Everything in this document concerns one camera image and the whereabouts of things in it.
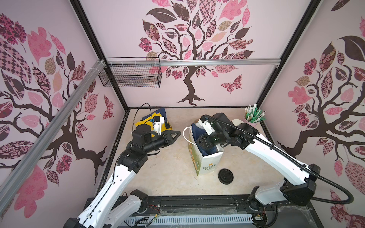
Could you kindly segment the dark blue napkin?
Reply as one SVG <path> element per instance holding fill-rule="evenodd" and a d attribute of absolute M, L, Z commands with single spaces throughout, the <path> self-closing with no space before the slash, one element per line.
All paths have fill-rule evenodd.
<path fill-rule="evenodd" d="M 199 149 L 199 151 L 201 152 L 203 157 L 213 155 L 213 154 L 219 152 L 217 147 L 213 147 L 213 148 L 210 148 L 210 149 L 204 149 L 202 147 L 202 144 L 200 143 L 199 139 L 200 139 L 201 136 L 206 134 L 206 131 L 204 129 L 199 128 L 195 123 L 193 123 L 191 125 L 191 128 L 192 128 L 192 134 L 193 134 L 194 142 L 197 145 L 197 148 Z"/>

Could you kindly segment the white illustrated paper bag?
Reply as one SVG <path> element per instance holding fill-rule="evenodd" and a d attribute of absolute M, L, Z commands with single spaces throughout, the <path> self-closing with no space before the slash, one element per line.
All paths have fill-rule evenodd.
<path fill-rule="evenodd" d="M 224 149 L 219 145 L 211 149 L 213 154 L 203 156 L 202 150 L 195 143 L 192 127 L 188 126 L 182 133 L 184 139 L 188 142 L 188 150 L 197 176 L 213 172 L 221 160 Z"/>

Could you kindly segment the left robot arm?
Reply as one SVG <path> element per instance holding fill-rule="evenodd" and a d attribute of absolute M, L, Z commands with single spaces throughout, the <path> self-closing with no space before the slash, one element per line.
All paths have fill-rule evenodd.
<path fill-rule="evenodd" d="M 65 228 L 115 228 L 142 207 L 147 195 L 133 191 L 127 199 L 115 207 L 129 182 L 138 174 L 150 152 L 157 152 L 176 142 L 180 131 L 165 130 L 158 134 L 147 124 L 141 124 L 132 132 L 132 141 L 121 153 L 113 174 L 90 205 L 77 217 L 69 218 Z"/>

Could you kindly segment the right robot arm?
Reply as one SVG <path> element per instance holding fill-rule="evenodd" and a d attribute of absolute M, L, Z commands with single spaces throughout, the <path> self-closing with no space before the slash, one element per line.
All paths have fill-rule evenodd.
<path fill-rule="evenodd" d="M 247 123 L 235 125 L 224 113 L 217 113 L 214 116 L 201 116 L 197 125 L 206 131 L 197 140 L 197 144 L 204 150 L 218 145 L 239 147 L 259 157 L 283 175 L 283 181 L 276 185 L 254 187 L 248 199 L 253 210 L 281 201 L 288 201 L 297 206 L 306 206 L 311 200 L 341 205 L 351 204 L 354 201 L 350 191 L 321 176 L 320 168 L 317 165 L 307 165 L 298 161 Z M 321 180 L 339 189 L 348 198 L 334 200 L 315 197 L 316 180 Z"/>

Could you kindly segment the dark blue napkins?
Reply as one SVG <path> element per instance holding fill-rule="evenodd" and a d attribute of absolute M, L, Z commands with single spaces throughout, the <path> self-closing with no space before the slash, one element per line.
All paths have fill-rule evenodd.
<path fill-rule="evenodd" d="M 163 116 L 165 119 L 167 119 L 167 114 L 166 114 L 166 110 L 165 110 L 165 108 L 160 108 L 160 109 L 158 109 L 158 110 L 154 111 L 152 114 L 149 114 L 149 115 L 147 115 L 147 116 L 144 116 L 144 117 L 142 118 L 142 120 L 145 120 L 145 119 L 147 119 L 147 118 L 151 117 L 153 114 L 161 114 L 161 116 Z"/>

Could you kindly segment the yellow napkins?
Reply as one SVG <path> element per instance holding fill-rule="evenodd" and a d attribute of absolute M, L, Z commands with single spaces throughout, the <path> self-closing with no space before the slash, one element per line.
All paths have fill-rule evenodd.
<path fill-rule="evenodd" d="M 146 125 L 150 126 L 151 130 L 154 132 L 154 129 L 153 129 L 153 117 L 154 116 L 161 116 L 161 114 L 153 114 L 151 117 L 135 123 L 135 127 L 142 125 L 142 124 L 146 124 Z M 165 119 L 165 124 L 162 127 L 162 132 L 165 130 L 172 130 L 172 129 L 173 128 L 172 128 L 171 124 L 169 123 L 168 119 Z"/>

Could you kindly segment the stack of paper cups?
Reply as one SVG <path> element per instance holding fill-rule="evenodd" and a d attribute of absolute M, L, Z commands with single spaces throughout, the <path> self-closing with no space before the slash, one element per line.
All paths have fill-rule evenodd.
<path fill-rule="evenodd" d="M 242 124 L 244 122 L 240 119 L 233 119 L 232 123 L 233 123 L 234 126 L 239 126 L 240 124 Z"/>

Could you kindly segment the stack of black lids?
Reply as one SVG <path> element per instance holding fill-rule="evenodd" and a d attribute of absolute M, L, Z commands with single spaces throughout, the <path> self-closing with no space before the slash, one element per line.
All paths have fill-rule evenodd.
<path fill-rule="evenodd" d="M 222 184 L 229 185 L 233 182 L 234 175 L 230 170 L 224 168 L 218 172 L 218 179 Z"/>

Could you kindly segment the pink straw holder cup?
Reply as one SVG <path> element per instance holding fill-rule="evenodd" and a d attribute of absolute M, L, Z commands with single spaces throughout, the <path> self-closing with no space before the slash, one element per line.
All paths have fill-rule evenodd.
<path fill-rule="evenodd" d="M 256 127 L 257 126 L 257 124 L 258 124 L 258 122 L 256 122 L 256 123 L 252 123 L 251 121 L 249 121 L 249 120 L 247 120 L 247 119 L 244 119 L 245 121 L 246 121 L 246 123 L 247 124 L 249 124 L 250 126 L 252 126 L 252 127 Z"/>

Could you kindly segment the bundle of wrapped straws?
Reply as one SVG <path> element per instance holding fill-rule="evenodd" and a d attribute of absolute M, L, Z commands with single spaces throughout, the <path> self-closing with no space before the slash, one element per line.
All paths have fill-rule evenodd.
<path fill-rule="evenodd" d="M 245 116 L 244 119 L 248 121 L 249 123 L 257 123 L 260 121 L 265 120 L 265 112 L 262 111 L 257 104 L 254 104 L 253 106 L 248 105 L 245 108 Z"/>

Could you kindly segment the aluminium rail back wall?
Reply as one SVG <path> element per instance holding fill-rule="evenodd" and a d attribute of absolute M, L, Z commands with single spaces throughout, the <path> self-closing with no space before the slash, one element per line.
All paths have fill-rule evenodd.
<path fill-rule="evenodd" d="M 244 65 L 275 65 L 281 63 L 280 59 L 213 59 L 213 60 L 107 60 L 109 65 L 153 65 L 153 66 L 244 66 Z"/>

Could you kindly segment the aluminium rail wall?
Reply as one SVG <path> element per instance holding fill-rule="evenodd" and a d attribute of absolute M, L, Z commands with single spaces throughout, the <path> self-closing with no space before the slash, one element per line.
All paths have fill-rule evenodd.
<path fill-rule="evenodd" d="M 107 60 L 109 65 L 153 65 L 153 66 L 244 66 L 244 65 L 275 65 L 281 63 L 280 59 L 213 59 L 213 60 Z"/>
<path fill-rule="evenodd" d="M 52 140 L 56 137 L 67 118 L 77 106 L 77 103 L 86 93 L 89 86 L 106 66 L 105 63 L 105 60 L 100 59 L 92 66 L 88 71 L 86 78 L 81 81 L 79 87 L 71 94 L 70 98 L 67 99 L 66 103 L 52 119 L 49 126 L 44 130 L 40 137 L 37 138 L 31 149 L 7 177 L 5 183 L 1 186 L 1 213 L 3 213 L 10 204 L 19 188 L 28 178 L 41 156 L 47 150 Z"/>

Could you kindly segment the aluminium rail left wall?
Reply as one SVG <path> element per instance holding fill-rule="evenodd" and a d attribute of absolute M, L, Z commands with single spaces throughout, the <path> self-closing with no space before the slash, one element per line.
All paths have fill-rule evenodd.
<path fill-rule="evenodd" d="M 10 204 L 19 188 L 28 178 L 41 156 L 47 150 L 52 140 L 56 137 L 67 118 L 77 106 L 77 103 L 86 93 L 89 86 L 106 66 L 105 63 L 105 60 L 100 59 L 92 66 L 88 71 L 86 78 L 81 81 L 79 87 L 71 94 L 70 98 L 67 99 L 66 103 L 52 119 L 49 126 L 44 130 L 40 137 L 37 138 L 31 149 L 7 177 L 5 183 L 1 186 L 1 213 L 3 213 Z"/>

